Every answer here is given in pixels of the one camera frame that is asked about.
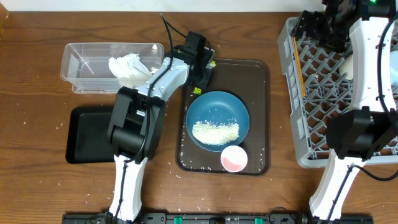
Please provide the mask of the light blue bowl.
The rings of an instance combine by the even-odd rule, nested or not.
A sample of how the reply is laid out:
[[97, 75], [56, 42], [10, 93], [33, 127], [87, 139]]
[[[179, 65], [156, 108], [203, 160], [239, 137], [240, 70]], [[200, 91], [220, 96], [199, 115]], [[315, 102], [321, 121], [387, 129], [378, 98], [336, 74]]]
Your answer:
[[398, 85], [398, 61], [396, 58], [390, 59], [390, 78], [391, 85]]

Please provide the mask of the yellow green wrapper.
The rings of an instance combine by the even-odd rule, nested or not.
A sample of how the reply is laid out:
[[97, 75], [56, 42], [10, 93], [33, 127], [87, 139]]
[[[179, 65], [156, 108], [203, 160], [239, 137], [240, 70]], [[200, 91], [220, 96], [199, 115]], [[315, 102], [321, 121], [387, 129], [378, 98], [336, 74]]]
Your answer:
[[193, 93], [196, 94], [196, 95], [201, 95], [201, 89], [195, 87], [195, 88], [193, 89]]

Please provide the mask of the cream plastic cup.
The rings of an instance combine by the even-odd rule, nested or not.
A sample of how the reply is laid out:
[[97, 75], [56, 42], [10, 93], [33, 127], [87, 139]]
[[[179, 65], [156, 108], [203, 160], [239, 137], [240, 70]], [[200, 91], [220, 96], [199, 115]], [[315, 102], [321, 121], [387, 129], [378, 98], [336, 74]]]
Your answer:
[[353, 54], [345, 58], [344, 62], [339, 67], [339, 73], [345, 76], [348, 81], [353, 79]]

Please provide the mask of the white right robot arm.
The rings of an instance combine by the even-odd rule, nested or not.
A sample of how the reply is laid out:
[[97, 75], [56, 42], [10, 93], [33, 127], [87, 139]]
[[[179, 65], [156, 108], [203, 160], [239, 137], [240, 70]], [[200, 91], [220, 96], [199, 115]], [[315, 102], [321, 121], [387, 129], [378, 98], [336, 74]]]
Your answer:
[[325, 7], [323, 12], [301, 12], [291, 35], [306, 35], [334, 52], [342, 52], [350, 42], [353, 96], [349, 111], [327, 126], [328, 162], [310, 198], [309, 214], [298, 222], [361, 223], [361, 217], [343, 218], [341, 209], [357, 174], [397, 136], [390, 73], [397, 1], [326, 1]]

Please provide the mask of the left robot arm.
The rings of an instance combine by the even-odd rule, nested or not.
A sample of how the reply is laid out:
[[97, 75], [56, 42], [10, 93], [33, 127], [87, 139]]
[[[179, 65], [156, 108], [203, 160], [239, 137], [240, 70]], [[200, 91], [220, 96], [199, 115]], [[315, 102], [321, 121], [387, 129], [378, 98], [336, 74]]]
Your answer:
[[122, 87], [116, 95], [107, 137], [114, 152], [114, 198], [105, 223], [133, 223], [141, 207], [144, 169], [159, 145], [165, 104], [182, 85], [206, 88], [215, 51], [207, 39], [190, 31], [182, 45], [164, 55], [161, 67], [143, 84]]

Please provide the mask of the white napkin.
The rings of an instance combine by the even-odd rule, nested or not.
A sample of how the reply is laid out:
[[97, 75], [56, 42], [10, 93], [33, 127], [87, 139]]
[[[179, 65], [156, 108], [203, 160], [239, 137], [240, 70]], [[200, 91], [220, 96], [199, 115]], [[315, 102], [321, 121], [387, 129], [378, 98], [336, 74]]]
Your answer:
[[119, 84], [128, 88], [139, 86], [152, 76], [148, 68], [140, 61], [138, 54], [111, 57], [108, 60], [108, 67], [118, 79]]

